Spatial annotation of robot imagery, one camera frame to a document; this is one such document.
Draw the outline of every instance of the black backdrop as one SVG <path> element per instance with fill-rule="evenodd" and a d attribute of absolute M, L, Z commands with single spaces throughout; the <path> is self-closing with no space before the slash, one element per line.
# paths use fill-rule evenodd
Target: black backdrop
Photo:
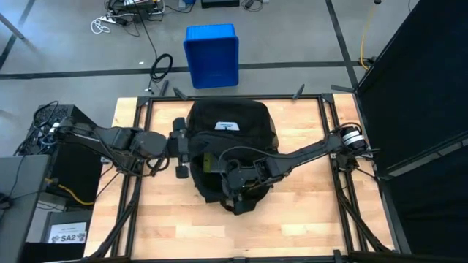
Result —
<path fill-rule="evenodd" d="M 468 135 L 467 43 L 468 1 L 421 0 L 363 78 L 357 96 L 379 169 Z"/>
<path fill-rule="evenodd" d="M 467 138 L 467 40 L 467 0 L 420 0 L 362 79 L 378 175 Z M 388 182 L 414 254 L 468 257 L 467 169 L 461 149 Z"/>
<path fill-rule="evenodd" d="M 389 182 L 414 254 L 467 258 L 468 147 Z"/>

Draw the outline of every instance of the wooden table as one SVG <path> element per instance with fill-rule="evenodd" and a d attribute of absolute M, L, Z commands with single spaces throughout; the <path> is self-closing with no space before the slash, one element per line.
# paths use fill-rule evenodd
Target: wooden table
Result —
<path fill-rule="evenodd" d="M 351 95 L 335 94 L 334 99 L 340 123 L 359 122 Z M 262 102 L 274 120 L 280 152 L 288 153 L 323 138 L 316 99 Z M 120 98 L 113 126 L 132 126 L 136 103 L 137 98 Z M 187 117 L 192 103 L 155 103 L 151 131 L 169 134 L 173 119 Z M 145 112 L 143 109 L 141 127 Z M 346 254 L 327 156 L 294 169 L 289 177 L 271 189 L 253 212 L 240 216 L 234 216 L 217 203 L 206 204 L 191 178 L 176 178 L 176 163 L 172 161 L 170 167 L 155 178 L 143 179 L 133 259 L 322 256 L 331 255 L 333 249 Z M 361 159 L 359 163 L 361 169 L 373 173 L 370 162 Z M 101 179 L 99 188 L 112 178 L 115 174 L 112 172 Z M 393 248 L 376 183 L 358 171 L 352 176 L 363 220 L 384 245 Z M 95 204 L 85 255 L 99 247 L 116 221 L 122 180 L 123 176 L 112 182 Z M 358 248 L 351 218 L 350 227 L 355 248 Z M 127 226 L 122 230 L 121 254 L 127 230 Z"/>

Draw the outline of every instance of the floor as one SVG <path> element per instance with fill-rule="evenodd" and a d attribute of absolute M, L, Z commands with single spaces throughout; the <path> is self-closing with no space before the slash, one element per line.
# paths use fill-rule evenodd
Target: floor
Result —
<path fill-rule="evenodd" d="M 166 0 L 171 7 L 177 2 Z M 240 7 L 201 9 L 198 1 L 190 14 L 167 12 L 162 22 L 147 22 L 158 52 L 171 54 L 176 67 L 187 65 L 182 46 L 186 27 L 214 23 L 234 24 L 240 64 L 263 67 L 241 70 L 238 87 L 196 90 L 188 72 L 170 73 L 170 87 L 187 95 L 293 94 L 304 83 L 304 93 L 318 94 L 335 92 L 332 84 L 351 87 L 351 80 L 362 78 L 365 72 L 356 61 L 372 0 L 284 3 L 271 0 L 260 12 L 246 12 Z M 384 0 L 377 6 L 366 35 L 365 57 L 379 55 L 408 15 L 408 4 Z M 128 69 L 144 70 L 154 61 L 143 27 L 138 25 L 139 38 L 114 25 L 109 25 L 110 34 L 92 34 L 90 22 L 105 14 L 103 1 L 1 0 L 0 12 L 26 36 L 23 41 L 15 39 L 0 25 L 0 155 L 12 154 L 40 104 L 53 100 L 76 104 L 97 124 L 109 126 L 117 98 L 148 95 L 144 89 L 149 76 L 128 75 Z M 339 44 L 334 18 L 345 45 Z M 275 68 L 278 62 L 310 61 L 335 63 Z M 171 88 L 167 96 L 172 95 Z"/>

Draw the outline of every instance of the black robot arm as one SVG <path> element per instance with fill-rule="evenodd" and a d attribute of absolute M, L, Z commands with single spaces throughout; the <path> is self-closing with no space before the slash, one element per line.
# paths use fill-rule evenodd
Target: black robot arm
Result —
<path fill-rule="evenodd" d="M 78 123 L 72 118 L 64 118 L 55 123 L 46 137 L 53 143 L 75 143 L 90 148 L 101 156 L 111 160 L 117 169 L 135 175 L 132 168 L 136 163 L 143 163 L 151 159 L 178 157 L 181 160 L 178 174 L 188 170 L 181 169 L 182 161 L 188 155 L 188 140 L 182 132 L 185 129 L 183 118 L 175 120 L 169 139 L 154 131 L 143 131 L 136 128 L 112 127 L 109 129 L 92 126 L 88 123 Z M 155 175 L 158 167 L 152 167 L 150 175 Z"/>
<path fill-rule="evenodd" d="M 242 193 L 260 186 L 271 186 L 283 180 L 295 167 L 329 153 L 354 159 L 355 156 L 361 155 L 366 150 L 367 143 L 359 129 L 355 127 L 338 128 L 328 134 L 325 139 L 292 153 L 267 153 L 265 158 L 254 161 L 253 166 L 226 169 L 226 176 L 222 179 L 223 192 L 229 199 L 240 199 Z M 236 163 L 232 160 L 227 161 L 229 164 Z"/>

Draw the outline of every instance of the sticker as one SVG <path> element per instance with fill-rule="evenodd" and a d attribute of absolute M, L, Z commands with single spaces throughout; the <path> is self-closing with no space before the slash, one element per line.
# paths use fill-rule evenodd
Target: sticker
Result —
<path fill-rule="evenodd" d="M 227 121 L 218 121 L 214 129 L 215 130 L 240 131 L 239 125 L 237 123 L 227 122 Z"/>
<path fill-rule="evenodd" d="M 86 241 L 86 222 L 58 224 L 50 228 L 48 243 L 70 244 Z"/>

